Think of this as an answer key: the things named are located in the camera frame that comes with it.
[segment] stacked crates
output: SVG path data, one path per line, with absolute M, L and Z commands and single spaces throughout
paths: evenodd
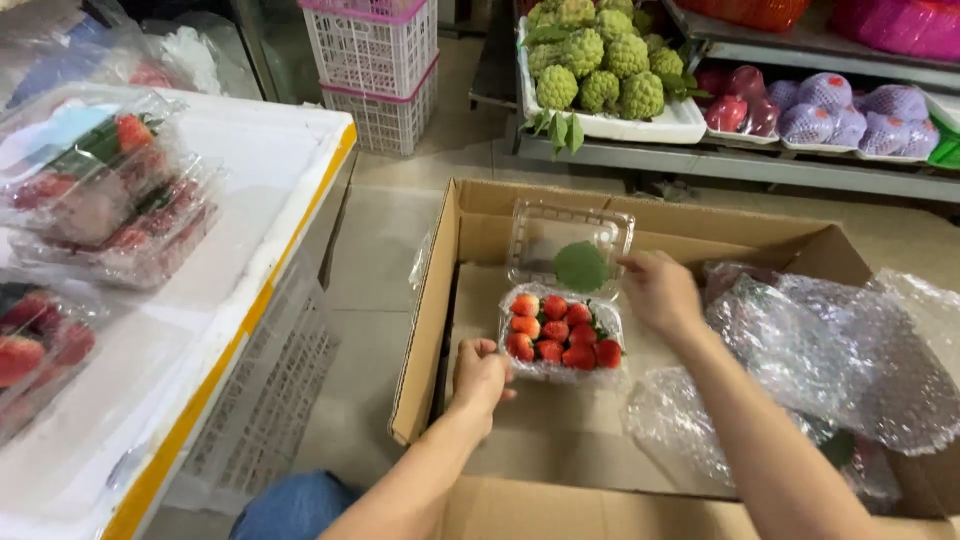
M 324 106 L 361 148 L 410 156 L 437 101 L 437 0 L 300 0 Z

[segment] packaged strawberry container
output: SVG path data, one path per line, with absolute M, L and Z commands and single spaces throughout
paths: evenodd
M 116 233 L 97 247 L 19 232 L 13 253 L 26 266 L 55 265 L 80 280 L 148 289 L 167 280 L 219 218 L 226 169 L 197 157 L 141 201 Z
M 630 214 L 517 200 L 507 254 L 516 286 L 500 302 L 498 344 L 519 377 L 618 387 L 623 325 L 613 300 Z
M 0 445 L 85 368 L 107 315 L 98 300 L 0 271 Z
M 173 172 L 177 108 L 147 89 L 67 85 L 0 117 L 0 225 L 98 245 Z

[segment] hand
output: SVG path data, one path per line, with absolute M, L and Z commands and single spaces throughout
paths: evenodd
M 693 275 L 664 252 L 617 258 L 634 316 L 670 343 L 704 326 Z
M 477 421 L 482 437 L 490 434 L 496 405 L 516 395 L 515 390 L 504 388 L 514 380 L 510 359 L 495 351 L 496 343 L 489 339 L 465 339 L 460 342 L 453 372 L 450 410 Z

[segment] person's left hand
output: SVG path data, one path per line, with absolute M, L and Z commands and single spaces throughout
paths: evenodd
M 457 352 L 450 410 L 464 411 L 480 420 L 483 436 L 487 436 L 496 405 L 516 395 L 515 390 L 504 388 L 513 380 L 510 358 L 496 353 L 496 343 L 489 339 L 465 339 Z

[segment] white plastic crate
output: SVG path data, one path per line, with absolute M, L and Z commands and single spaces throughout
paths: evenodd
M 360 148 L 384 154 L 412 155 L 436 104 L 436 60 L 406 99 L 364 97 L 355 90 L 324 87 L 324 106 L 353 116 Z
M 317 266 L 299 254 L 163 504 L 237 515 L 287 474 L 339 345 Z
M 321 86 L 410 96 L 439 51 L 437 0 L 421 2 L 399 16 L 304 9 Z

